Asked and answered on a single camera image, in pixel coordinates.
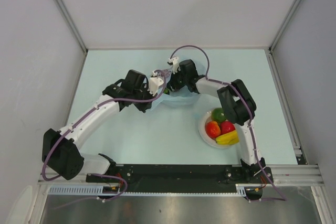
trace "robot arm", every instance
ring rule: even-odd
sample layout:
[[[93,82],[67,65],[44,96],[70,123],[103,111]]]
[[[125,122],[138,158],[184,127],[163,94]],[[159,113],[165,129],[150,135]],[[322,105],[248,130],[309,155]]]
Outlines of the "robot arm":
[[[249,114],[241,100],[234,99],[235,92],[226,84],[208,80],[205,76],[198,75],[192,60],[178,63],[174,58],[172,76],[167,87],[172,91],[187,86],[191,92],[208,94],[218,97],[224,113],[229,121],[238,123],[242,127],[244,138],[241,139],[242,165],[253,167],[257,160],[254,155],[254,146],[249,134]],[[164,81],[153,74],[148,80],[144,74],[130,70],[124,80],[106,87],[98,101],[73,123],[61,128],[58,132],[48,130],[44,135],[43,162],[46,160],[54,144],[64,137],[54,150],[47,164],[65,179],[72,179],[82,174],[104,174],[111,162],[103,154],[89,155],[79,152],[87,138],[109,117],[116,115],[126,106],[134,104],[140,111],[145,112],[151,107],[151,102],[157,95],[159,87]],[[248,103],[253,113],[256,105],[241,80],[231,83]]]

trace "metal frame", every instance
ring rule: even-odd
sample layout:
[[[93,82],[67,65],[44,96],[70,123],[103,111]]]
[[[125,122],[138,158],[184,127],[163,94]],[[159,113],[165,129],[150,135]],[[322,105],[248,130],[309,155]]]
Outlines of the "metal frame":
[[[71,32],[76,38],[78,45],[80,46],[80,48],[83,50],[83,52],[86,55],[88,49],[86,48],[85,43],[83,42],[82,37],[73,19],[71,18],[63,0],[54,0],[54,1],[57,7],[59,8],[62,16],[64,17],[65,22],[67,23]],[[277,70],[277,67],[274,61],[273,51],[279,39],[282,37],[282,35],[286,31],[288,24],[290,23],[291,19],[296,13],[301,2],[302,0],[294,0],[274,40],[272,41],[269,47],[269,50],[265,50],[265,53],[267,55],[267,60],[270,66],[271,74],[272,74],[272,77],[273,77],[273,80],[274,80],[274,83],[276,85],[276,89],[278,92],[281,107],[282,107],[282,110],[284,111],[284,116],[285,116],[285,120],[287,123],[287,127],[290,131],[290,136],[291,136],[291,140],[293,143],[294,151],[297,156],[302,155],[302,150],[300,148],[301,146],[300,139],[299,139],[297,129],[295,127],[295,123],[294,123],[294,120],[293,120],[293,117],[290,111],[290,106],[288,104],[285,91],[281,83],[281,78],[279,76],[279,73],[278,73],[278,70]],[[330,202],[327,197],[323,179],[321,177],[321,174],[320,174],[320,171],[317,165],[269,165],[269,167],[272,169],[274,181],[277,186],[311,186],[322,223],[328,223],[328,224],[334,223],[335,216],[333,216],[333,212],[331,211],[329,207]],[[38,224],[40,222],[43,209],[44,209],[44,205],[46,202],[46,198],[48,195],[48,191],[51,187],[51,184],[56,185],[56,186],[73,185],[75,187],[76,185],[83,186],[83,185],[89,184],[92,186],[92,184],[86,183],[85,180],[86,180],[85,176],[77,176],[75,179],[71,181],[66,181],[60,178],[53,182],[45,182],[42,179],[40,179],[38,182],[35,201],[34,201],[34,204],[32,205],[30,216],[28,217],[29,219],[28,223]],[[94,186],[101,186],[101,185],[105,185],[105,184],[97,183]]]
[[[104,193],[104,186],[96,185],[52,185],[49,195],[76,195],[76,196],[113,196],[116,193]],[[179,194],[179,193],[132,193],[124,192],[123,196],[213,196],[213,197],[245,197],[244,186],[236,185],[236,193],[212,193],[212,194]]]
[[[269,49],[271,52],[274,51],[275,47],[277,46],[279,39],[282,37],[282,35],[284,34],[289,22],[291,21],[291,19],[293,18],[294,14],[296,13],[300,3],[302,2],[302,0],[294,0],[293,4],[291,5],[291,7],[289,8],[289,11],[287,13],[287,15],[285,16],[285,19],[283,20],[280,29],[278,30],[277,34],[275,35],[274,40],[272,41]]]
[[[71,18],[70,13],[68,12],[63,0],[54,0],[56,3],[56,6],[58,7],[58,9],[60,10],[63,18],[65,19],[65,22],[67,23],[67,25],[69,26],[72,34],[74,35],[78,45],[80,46],[80,48],[82,49],[83,53],[86,55],[88,52],[88,49],[86,48],[84,41],[82,39],[82,37],[80,36],[80,33],[75,25],[75,22],[73,21],[73,19]]]
[[[296,128],[295,123],[294,123],[292,113],[290,111],[290,106],[289,106],[289,103],[288,103],[288,99],[287,99],[287,96],[285,94],[285,90],[284,90],[284,87],[282,85],[277,66],[276,66],[275,61],[274,61],[273,53],[270,50],[265,50],[265,54],[266,54],[266,57],[267,57],[269,68],[271,70],[271,74],[272,74],[272,77],[273,77],[273,82],[275,84],[275,87],[276,87],[276,90],[277,90],[277,93],[278,93],[280,105],[281,105],[282,111],[284,112],[285,121],[286,121],[286,124],[287,124],[287,128],[289,130],[289,135],[290,135],[290,138],[292,140],[294,151],[296,152],[296,154],[302,154],[302,152],[298,152],[298,150],[301,147],[300,138],[299,138],[298,131],[297,131],[297,128]]]

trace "light blue table surface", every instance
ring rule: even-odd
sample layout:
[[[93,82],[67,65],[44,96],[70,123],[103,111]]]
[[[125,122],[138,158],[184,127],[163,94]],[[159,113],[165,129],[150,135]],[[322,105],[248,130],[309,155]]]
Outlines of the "light blue table surface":
[[[257,104],[255,133],[267,164],[297,164],[275,85],[263,50],[206,50],[209,77],[231,82],[242,79]],[[106,86],[124,78],[130,69],[149,75],[167,68],[172,50],[89,51],[71,108],[72,122],[91,107]],[[181,50],[181,57],[203,62],[194,49]],[[104,153],[120,164],[239,164],[240,148],[207,145],[197,124],[202,115],[219,107],[219,99],[202,95],[191,106],[172,109],[160,104],[139,112],[133,105],[108,119],[86,141],[84,153]]]

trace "white wall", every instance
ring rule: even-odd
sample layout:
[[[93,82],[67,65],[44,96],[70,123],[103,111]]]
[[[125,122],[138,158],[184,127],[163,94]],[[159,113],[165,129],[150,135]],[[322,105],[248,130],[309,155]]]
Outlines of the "white wall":
[[[275,50],[303,150],[336,210],[336,0],[304,0]]]
[[[66,119],[84,55],[53,0],[0,0],[0,223]]]
[[[89,49],[268,47],[294,0],[64,0]]]

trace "cable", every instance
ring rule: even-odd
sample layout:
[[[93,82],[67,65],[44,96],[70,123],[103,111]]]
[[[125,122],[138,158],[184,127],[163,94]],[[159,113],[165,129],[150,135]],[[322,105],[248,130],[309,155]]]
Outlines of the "cable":
[[[112,99],[109,99],[109,100],[106,100],[106,101],[103,101],[101,103],[99,103],[97,105],[97,108],[92,108],[91,110],[89,110],[84,116],[82,116],[73,126],[72,126],[72,130],[75,129],[81,122],[83,122],[90,114],[92,114],[95,110],[98,110],[100,107],[104,106],[105,104],[107,103],[110,103],[110,102],[119,102],[119,101],[125,101],[125,102],[136,102],[136,103],[144,103],[144,102],[153,102],[155,101],[156,99],[158,99],[164,92],[166,86],[167,86],[167,83],[166,83],[166,75],[164,74],[164,72],[160,69],[157,69],[155,70],[154,72],[159,72],[162,77],[163,77],[163,87],[161,89],[161,92],[160,94],[158,94],[155,98],[152,98],[152,99],[147,99],[147,100],[136,100],[136,99],[127,99],[127,98],[112,98]],[[54,153],[55,149],[57,148],[57,146],[59,145],[59,143],[71,132],[71,129],[68,129],[56,142],[55,144],[52,146],[52,148],[50,149],[44,163],[43,163],[43,167],[42,167],[42,178],[45,180],[45,181],[52,181],[56,178],[59,178],[61,175],[56,175],[52,178],[47,178],[46,176],[46,168],[47,168],[47,164],[50,160],[50,157],[51,155]]]
[[[265,185],[262,185],[262,186],[263,186],[262,189],[264,189],[264,188],[267,186],[267,182],[266,182],[266,180],[264,179],[264,177],[262,177],[262,176],[260,176],[260,179],[261,179],[261,182],[262,182],[263,184],[265,184]]]
[[[112,198],[109,198],[109,199],[103,199],[101,202],[104,203],[106,201],[111,201],[111,200],[115,200],[117,198],[119,198],[126,190],[127,190],[127,187],[128,187],[128,184],[126,182],[126,180],[124,180],[123,178],[121,177],[117,177],[117,176],[110,176],[110,175],[102,175],[102,174],[91,174],[92,176],[97,176],[97,177],[103,177],[103,178],[114,178],[114,179],[118,179],[120,181],[120,183],[124,183],[125,186],[124,186],[124,189],[122,191],[120,191],[117,195],[115,196],[112,196]],[[63,204],[63,205],[60,205],[58,207],[54,207],[53,210],[57,210],[57,209],[60,209],[60,208],[63,208],[63,207],[67,207],[67,206],[70,206],[74,203],[78,203],[78,202],[81,202],[81,201],[84,201],[84,200],[87,200],[87,199],[98,199],[99,200],[99,197],[85,197],[85,198],[80,198],[80,199],[76,199],[74,201],[71,201],[69,203],[66,203],[66,204]]]
[[[180,47],[176,48],[175,51],[173,51],[173,53],[170,55],[169,59],[172,59],[173,56],[174,56],[174,54],[175,54],[177,51],[179,51],[179,50],[182,49],[182,48],[186,48],[186,47],[193,47],[193,48],[196,48],[196,49],[198,49],[199,51],[201,51],[201,52],[204,54],[204,56],[205,56],[205,58],[206,58],[206,61],[207,61],[207,63],[208,63],[208,66],[207,66],[207,68],[206,68],[206,72],[205,72],[205,76],[207,77],[207,76],[208,76],[208,72],[209,72],[209,68],[210,68],[210,60],[209,60],[209,57],[208,57],[208,55],[206,54],[206,52],[205,52],[202,48],[200,48],[200,47],[198,47],[198,46],[194,46],[194,45],[180,46]]]
[[[116,175],[117,175],[119,178],[122,178],[121,175],[120,175],[120,173],[117,173]],[[124,183],[124,182],[121,180],[121,181],[119,182],[119,187],[122,187],[123,183]]]

